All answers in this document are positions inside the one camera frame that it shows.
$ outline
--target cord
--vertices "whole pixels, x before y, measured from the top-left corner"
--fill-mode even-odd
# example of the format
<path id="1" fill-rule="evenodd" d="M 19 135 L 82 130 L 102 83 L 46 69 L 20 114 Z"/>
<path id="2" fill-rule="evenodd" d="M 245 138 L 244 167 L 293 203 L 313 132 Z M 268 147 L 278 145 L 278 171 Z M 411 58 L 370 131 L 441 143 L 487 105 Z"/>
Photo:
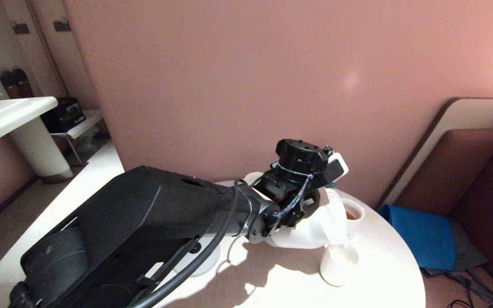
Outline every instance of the cord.
<path id="1" fill-rule="evenodd" d="M 445 273 L 444 275 L 457 282 L 457 279 L 455 277 L 453 277 L 452 275 L 450 275 L 448 273 Z M 446 308 L 454 308 L 455 304 L 462 304 L 466 308 L 475 308 L 475 305 L 473 304 L 473 298 L 471 297 L 471 289 L 468 286 L 465 286 L 465 289 L 467 291 L 467 300 L 469 300 L 469 302 L 465 302 L 463 300 L 456 299 L 456 300 L 453 300 L 452 302 L 450 302 L 450 304 L 448 304 L 446 306 Z"/>
<path id="2" fill-rule="evenodd" d="M 296 197 L 294 197 L 294 199 L 292 199 L 292 201 L 290 201 L 290 203 L 284 209 L 282 209 L 282 211 L 280 211 L 279 213 L 276 213 L 276 217 L 278 218 L 278 220 L 280 220 L 282 217 L 284 217 L 284 215 L 288 214 L 288 212 L 290 212 L 290 210 L 292 210 L 296 206 L 296 204 L 298 204 L 298 201 L 300 201 L 302 199 L 303 193 L 306 190 L 307 184 L 309 183 L 309 181 L 311 179 L 313 179 L 313 174 L 307 175 L 306 181 L 303 182 L 302 188 L 300 189 L 300 191 L 298 192 Z"/>
<path id="3" fill-rule="evenodd" d="M 169 295 L 172 291 L 178 288 L 190 275 L 200 267 L 206 261 L 206 259 L 211 255 L 211 253 L 216 249 L 218 244 L 225 236 L 227 229 L 231 225 L 231 221 L 233 220 L 233 214 L 237 210 L 237 204 L 239 203 L 239 182 L 243 182 L 243 180 L 235 180 L 233 183 L 233 203 L 231 205 L 231 209 L 227 214 L 227 217 L 223 221 L 221 227 L 218 229 L 218 232 L 211 240 L 211 242 L 205 247 L 205 249 L 199 253 L 199 255 L 191 261 L 182 271 L 176 274 L 172 279 L 170 279 L 167 283 L 163 284 L 159 289 L 155 290 L 153 293 L 145 296 L 145 298 L 139 300 L 134 306 L 131 308 L 152 308 L 155 304 L 164 299 L 167 295 Z"/>

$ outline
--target brown upholstered seat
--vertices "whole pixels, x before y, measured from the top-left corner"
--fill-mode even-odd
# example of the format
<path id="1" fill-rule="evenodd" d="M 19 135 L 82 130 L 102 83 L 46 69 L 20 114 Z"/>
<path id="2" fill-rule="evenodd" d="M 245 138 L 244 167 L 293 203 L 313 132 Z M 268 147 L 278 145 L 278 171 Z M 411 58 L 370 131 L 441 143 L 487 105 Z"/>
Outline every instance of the brown upholstered seat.
<path id="1" fill-rule="evenodd" d="M 477 271 L 493 286 L 493 129 L 448 131 L 395 205 L 448 215 L 459 222 L 488 258 L 484 269 Z M 424 282 L 428 308 L 466 299 L 463 287 L 445 277 L 425 278 Z M 487 305 L 481 301 L 476 306 Z"/>

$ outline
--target black appliance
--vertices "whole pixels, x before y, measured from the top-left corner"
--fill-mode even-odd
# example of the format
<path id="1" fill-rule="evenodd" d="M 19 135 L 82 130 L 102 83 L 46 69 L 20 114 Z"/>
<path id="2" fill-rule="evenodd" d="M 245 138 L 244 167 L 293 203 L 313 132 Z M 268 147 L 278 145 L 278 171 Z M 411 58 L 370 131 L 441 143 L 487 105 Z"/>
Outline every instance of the black appliance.
<path id="1" fill-rule="evenodd" d="M 49 133 L 66 133 L 70 128 L 85 120 L 77 98 L 57 98 L 58 106 L 43 113 L 41 119 Z"/>

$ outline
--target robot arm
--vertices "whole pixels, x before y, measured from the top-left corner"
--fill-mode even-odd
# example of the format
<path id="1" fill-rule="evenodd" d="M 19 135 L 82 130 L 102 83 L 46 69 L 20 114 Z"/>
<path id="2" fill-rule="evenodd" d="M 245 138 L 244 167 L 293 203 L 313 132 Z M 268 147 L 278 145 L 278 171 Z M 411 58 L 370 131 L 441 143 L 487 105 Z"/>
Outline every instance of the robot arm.
<path id="1" fill-rule="evenodd" d="M 303 201 L 347 173 L 329 147 L 284 139 L 276 152 L 279 161 L 251 186 L 236 180 L 234 187 L 223 187 L 147 166 L 115 177 L 22 256 L 26 279 L 12 291 L 10 308 L 152 307 L 184 282 L 223 236 L 258 243 L 282 226 L 295 226 L 318 206 Z M 213 240 L 159 285 L 187 253 L 199 249 L 202 236 Z M 160 262 L 157 272 L 145 277 Z"/>

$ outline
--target white paper cup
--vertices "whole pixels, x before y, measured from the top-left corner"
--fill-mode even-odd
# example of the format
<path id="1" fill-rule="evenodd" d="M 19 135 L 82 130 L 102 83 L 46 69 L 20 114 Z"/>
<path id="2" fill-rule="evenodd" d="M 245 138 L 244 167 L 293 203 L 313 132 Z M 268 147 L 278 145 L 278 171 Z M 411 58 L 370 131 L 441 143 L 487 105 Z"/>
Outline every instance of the white paper cup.
<path id="1" fill-rule="evenodd" d="M 366 211 L 359 203 L 351 199 L 342 198 L 342 203 L 346 210 L 347 237 L 351 239 L 362 223 Z"/>
<path id="2" fill-rule="evenodd" d="M 329 245 L 321 260 L 321 276 L 330 285 L 341 287 L 355 275 L 355 265 L 359 262 L 359 254 L 349 245 Z"/>

